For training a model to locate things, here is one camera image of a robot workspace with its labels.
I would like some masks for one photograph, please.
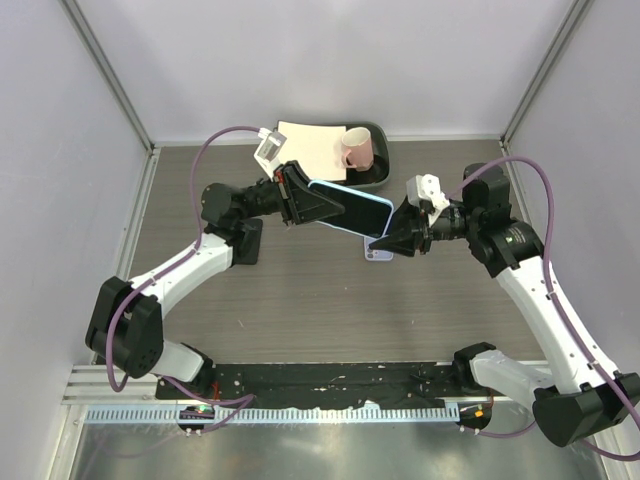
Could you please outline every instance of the phone screen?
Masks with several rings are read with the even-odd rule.
[[[321,223],[365,237],[380,238],[385,234],[393,214],[393,204],[386,198],[319,181],[311,182],[309,188],[345,208],[343,214],[325,218]]]

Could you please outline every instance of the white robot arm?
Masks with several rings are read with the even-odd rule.
[[[344,206],[308,189],[297,162],[279,165],[269,137],[258,151],[267,181],[238,189],[209,185],[202,194],[207,228],[199,241],[156,269],[125,282],[107,280],[98,296],[86,344],[105,356],[109,323],[123,299],[147,282],[128,308],[113,337],[113,361],[133,378],[147,373],[170,376],[195,393],[210,393],[215,365],[197,350],[164,339],[162,321],[205,280],[235,264],[255,264],[262,223],[254,217],[280,212],[285,223],[302,224],[344,213]],[[282,140],[276,139],[278,145]],[[481,164],[467,167],[465,177]],[[479,343],[455,353],[453,367],[463,388],[488,387],[531,410],[543,433],[558,446],[619,423],[626,410],[611,392],[548,297],[541,255],[544,246],[532,227],[510,217],[509,180],[499,167],[487,170],[463,190],[463,201],[448,200],[437,177],[407,183],[407,198],[394,213],[387,236],[370,247],[405,256],[426,253],[438,240],[464,238],[472,255],[516,303],[549,362],[551,373],[523,365],[493,345]],[[186,261],[182,261],[193,252]],[[175,266],[160,276],[158,272]],[[557,295],[596,362],[626,392],[640,400],[640,377],[621,374],[597,346],[551,271]]]
[[[465,178],[482,166],[467,167]],[[628,413],[594,363],[615,379],[634,405],[640,400],[640,378],[636,373],[621,374],[598,347],[551,269],[552,294],[564,306],[595,362],[585,357],[549,296],[542,242],[530,225],[510,217],[509,191],[509,179],[499,167],[464,187],[462,202],[449,201],[437,177],[417,176],[407,183],[407,198],[394,213],[388,235],[370,247],[414,256],[416,250],[428,252],[433,241],[467,240],[471,254],[522,312],[551,373],[479,343],[455,353],[458,379],[470,390],[488,387],[515,400],[533,412],[551,442],[565,446],[619,423]]]

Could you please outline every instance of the metal frame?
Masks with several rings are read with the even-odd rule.
[[[154,142],[149,137],[140,117],[136,113],[130,99],[128,98],[122,84],[120,83],[113,67],[111,66],[105,52],[98,42],[93,30],[86,20],[80,6],[76,0],[59,0],[61,6],[67,13],[71,23],[76,29],[80,39],[86,46],[90,56],[94,60],[100,74],[111,90],[115,101],[118,103],[126,118],[130,122],[132,128],[136,132],[140,142],[148,152],[147,163],[144,168],[143,175],[138,188],[129,226],[126,228],[126,235],[123,239],[120,251],[119,261],[117,265],[117,274],[127,277],[135,247],[142,225],[144,211],[146,209],[151,185],[158,162],[159,150],[155,149]],[[513,117],[511,118],[504,134],[500,135],[471,135],[471,136],[391,136],[393,141],[426,141],[426,140],[481,140],[495,139],[500,141],[500,146],[505,155],[510,154],[509,142],[512,140],[522,120],[526,116],[535,97],[540,92],[545,80],[548,78],[554,65],[558,62],[562,52],[568,44],[573,32],[579,26],[584,18],[588,8],[593,0],[574,0],[565,19],[563,20],[558,32],[556,33],[549,49],[547,50],[543,61],[532,78],[525,94],[523,95]],[[221,144],[247,144],[253,143],[246,140],[230,140]],[[163,146],[185,146],[190,143],[166,142]],[[525,193],[522,188],[522,180],[517,168],[508,164],[507,170],[512,180],[515,195],[522,210],[525,221],[531,222],[530,212],[525,201]],[[542,367],[546,362],[523,362],[527,365]],[[79,448],[81,448],[81,434],[87,413],[90,409],[89,405],[140,405],[153,406],[161,404],[155,399],[155,382],[153,376],[143,377],[138,380],[130,380],[129,386],[121,394],[115,394],[110,390],[108,385],[104,383],[104,367],[74,367],[69,386],[65,392],[60,409],[60,435],[56,451],[51,461],[49,471],[49,480],[67,480],[71,474],[71,469]],[[448,398],[449,402],[481,402],[486,401],[482,397],[465,397],[465,398]],[[506,397],[498,397],[496,401],[507,401]],[[603,432],[596,436],[597,443],[601,446],[607,446],[612,450],[616,450],[617,440],[614,432]],[[618,462],[605,461],[607,473],[612,479],[632,478],[626,466],[620,466]]]
[[[109,63],[109,59],[100,46],[100,43],[93,33],[89,22],[82,13],[82,9],[78,5],[78,2],[76,0],[59,1],[60,5],[62,5],[62,8],[69,17],[69,20],[76,29],[80,40],[89,51],[89,56],[93,59],[96,67],[98,67],[98,71],[109,87],[109,90],[111,90],[111,93],[113,93],[116,102],[122,109],[124,115],[127,117],[127,120],[129,120],[131,127],[136,132],[138,139],[142,143],[147,153],[150,154],[154,148],[153,142],[151,141],[149,134],[144,128],[140,117],[136,113],[135,108],[133,108],[133,104],[131,103],[131,100],[129,100],[129,97],[122,87],[120,80],[118,80],[118,76]]]
[[[506,145],[508,145],[513,139],[520,123],[522,123],[522,120],[529,111],[531,104],[542,89],[545,80],[548,78],[553,67],[558,63],[558,60],[567,47],[569,40],[571,40],[573,33],[584,19],[592,4],[593,0],[574,0],[571,7],[569,7],[569,11],[565,15],[558,32],[551,41],[551,45],[545,53],[538,70],[531,79],[531,82],[529,82],[529,86],[525,90],[513,117],[511,117],[511,120],[502,135],[502,142]]]

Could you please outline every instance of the purple cable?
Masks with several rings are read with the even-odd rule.
[[[594,366],[595,370],[600,374],[602,379],[611,387],[611,389],[614,391],[614,393],[620,399],[622,404],[627,408],[627,410],[629,410],[629,413],[630,413],[631,417],[633,418],[634,422],[636,423],[636,425],[640,429],[640,414],[633,407],[633,405],[631,404],[631,402],[627,398],[626,394],[622,391],[622,389],[609,376],[609,374],[604,370],[604,368],[602,368],[602,366],[600,366],[600,364],[596,362],[596,358],[594,357],[594,355],[589,350],[589,347],[587,347],[587,345],[584,343],[584,341],[580,337],[580,334],[578,333],[576,328],[571,323],[571,319],[569,318],[569,315],[567,315],[567,312],[565,311],[564,307],[562,306],[562,303],[558,299],[557,295],[555,295],[553,293],[553,283],[552,283],[552,280],[551,280],[551,238],[553,237],[553,222],[554,222],[554,218],[555,218],[555,203],[554,203],[554,199],[553,199],[553,192],[551,190],[551,182],[549,181],[549,177],[547,177],[547,174],[544,173],[544,170],[542,170],[542,167],[540,167],[540,165],[538,165],[536,162],[534,162],[533,160],[531,160],[530,158],[527,158],[527,157],[509,156],[509,157],[498,158],[496,160],[493,160],[493,161],[487,163],[486,165],[483,165],[478,170],[473,172],[460,185],[458,185],[455,188],[455,190],[453,190],[452,192],[448,193],[446,195],[446,197],[450,198],[451,196],[453,196],[456,193],[460,192],[464,187],[466,187],[469,183],[474,181],[476,178],[478,178],[480,175],[482,175],[484,172],[486,172],[490,168],[496,167],[498,165],[502,165],[503,163],[507,163],[507,162],[526,163],[530,167],[533,167],[533,169],[540,176],[540,180],[542,180],[542,183],[544,184],[544,189],[545,189],[545,191],[547,193],[547,215],[548,215],[548,219],[547,219],[547,231],[545,233],[545,238],[544,238],[544,253],[542,255],[542,271],[543,271],[543,275],[544,275],[544,281],[545,281],[546,286],[547,286],[547,291],[549,292],[549,298],[551,298],[551,301],[553,302],[553,305],[555,306],[556,310],[558,311],[558,315],[560,316],[560,319],[562,320],[562,323],[564,323],[565,327],[567,328],[567,330],[569,331],[569,333],[573,337],[573,340],[576,342],[576,344],[578,345],[578,348],[580,348],[580,350],[584,354],[584,356],[587,359],[587,361]],[[531,427],[533,427],[534,424],[535,424],[535,422],[532,423],[531,425],[529,425],[528,427],[526,427],[524,430],[520,430],[520,431],[514,432],[514,433],[507,433],[507,434],[498,434],[498,433],[490,434],[489,432],[481,432],[481,433],[484,436],[490,436],[492,438],[513,438],[514,436],[518,436],[518,435],[522,435],[522,434],[526,433],[527,431],[529,431],[531,429]],[[583,443],[589,449],[593,450],[594,452],[602,455],[603,457],[611,458],[613,460],[619,460],[619,461],[623,461],[623,462],[633,462],[633,461],[636,461],[636,460],[640,460],[640,451],[635,453],[635,454],[633,454],[633,455],[620,455],[620,454],[617,454],[617,453],[606,452],[606,451],[598,448],[597,446],[595,446],[595,445],[593,445],[593,444],[591,444],[591,443],[589,443],[587,441],[583,441]]]
[[[534,420],[527,427],[524,427],[522,430],[518,430],[517,432],[511,432],[511,433],[483,432],[482,430],[478,430],[476,432],[476,430],[474,430],[473,428],[469,428],[469,427],[463,427],[463,428],[465,432],[473,433],[475,435],[480,435],[482,437],[506,439],[506,438],[515,438],[515,437],[519,437],[520,435],[524,435],[535,426],[536,426],[536,422]]]
[[[200,245],[202,243],[202,220],[200,220],[200,215],[198,213],[198,201],[197,201],[197,198],[196,198],[196,195],[195,195],[195,187],[194,187],[196,168],[198,167],[198,164],[200,163],[202,155],[204,154],[204,152],[207,149],[207,147],[211,144],[211,142],[213,142],[215,139],[217,139],[218,137],[221,137],[222,135],[224,135],[226,133],[236,132],[236,131],[249,131],[249,132],[258,133],[260,131],[260,129],[256,128],[256,127],[246,127],[246,126],[225,128],[225,129],[220,130],[219,132],[214,133],[213,135],[211,135],[202,144],[202,146],[200,147],[200,150],[198,150],[198,153],[196,153],[196,156],[193,159],[193,165],[191,166],[191,175],[189,176],[189,193],[191,194],[191,205],[193,206],[193,211],[194,211],[194,213],[196,215],[196,222],[198,224],[198,236],[196,237],[194,248],[192,250],[190,250],[189,253],[187,253],[184,257],[182,257],[181,259],[177,260],[175,263],[169,265],[167,268],[165,268],[164,270],[162,270],[159,273],[157,273],[155,275],[155,280],[161,279],[167,273],[171,272],[172,270],[175,270],[180,265],[184,264],[187,260],[189,260],[191,257],[193,257],[196,254],[196,250],[198,250],[200,248]],[[113,317],[111,318],[111,323],[109,324],[109,329],[107,330],[107,345],[106,345],[106,349],[105,349],[106,350],[106,355],[105,355],[106,358],[105,359],[106,359],[106,364],[107,364],[107,378],[109,379],[109,385],[111,385],[111,388],[116,392],[121,392],[122,391],[122,389],[127,384],[127,379],[129,378],[129,376],[127,374],[125,374],[124,378],[122,379],[122,383],[120,385],[118,385],[118,382],[116,381],[116,377],[115,377],[115,372],[114,372],[114,369],[113,369],[113,337],[115,336],[116,328],[118,326],[118,322],[120,321],[120,318],[122,317],[122,315],[124,314],[125,310],[129,306],[129,303],[131,303],[131,301],[140,292],[142,292],[145,288],[149,287],[153,282],[154,282],[154,279],[150,278],[147,281],[143,282],[138,288],[133,290],[129,295],[127,295],[127,297],[118,306],[118,308],[116,309],[115,313],[113,314]]]

